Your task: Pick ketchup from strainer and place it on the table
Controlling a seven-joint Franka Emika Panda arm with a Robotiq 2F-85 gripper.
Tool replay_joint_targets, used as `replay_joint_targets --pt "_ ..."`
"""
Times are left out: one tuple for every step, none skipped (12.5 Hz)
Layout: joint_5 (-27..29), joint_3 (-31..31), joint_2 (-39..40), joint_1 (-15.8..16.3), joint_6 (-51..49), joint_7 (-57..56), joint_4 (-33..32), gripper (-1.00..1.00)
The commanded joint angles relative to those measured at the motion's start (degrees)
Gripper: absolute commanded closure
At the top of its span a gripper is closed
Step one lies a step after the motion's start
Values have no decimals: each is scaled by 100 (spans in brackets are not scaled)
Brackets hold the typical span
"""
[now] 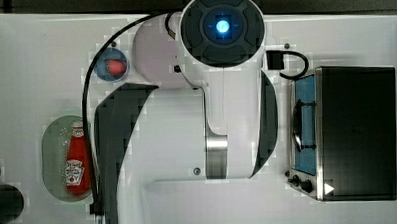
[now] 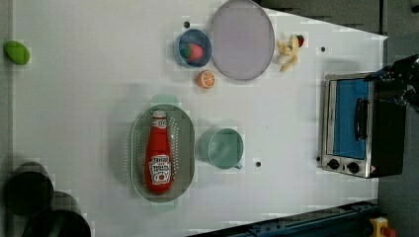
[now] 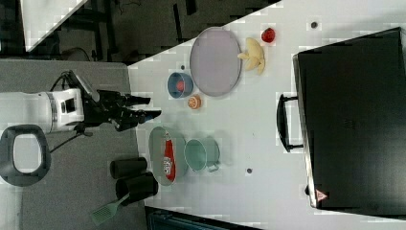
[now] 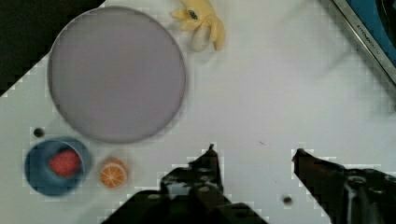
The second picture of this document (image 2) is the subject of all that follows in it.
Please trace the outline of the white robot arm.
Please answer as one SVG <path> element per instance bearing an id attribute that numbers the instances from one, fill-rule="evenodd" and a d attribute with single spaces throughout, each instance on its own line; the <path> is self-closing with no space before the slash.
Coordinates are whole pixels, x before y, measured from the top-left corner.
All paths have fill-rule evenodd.
<path id="1" fill-rule="evenodd" d="M 377 86 L 374 93 L 376 100 L 399 106 L 409 105 L 415 112 L 418 112 L 419 63 L 417 54 L 397 60 L 367 75 L 364 80 L 373 82 Z"/>

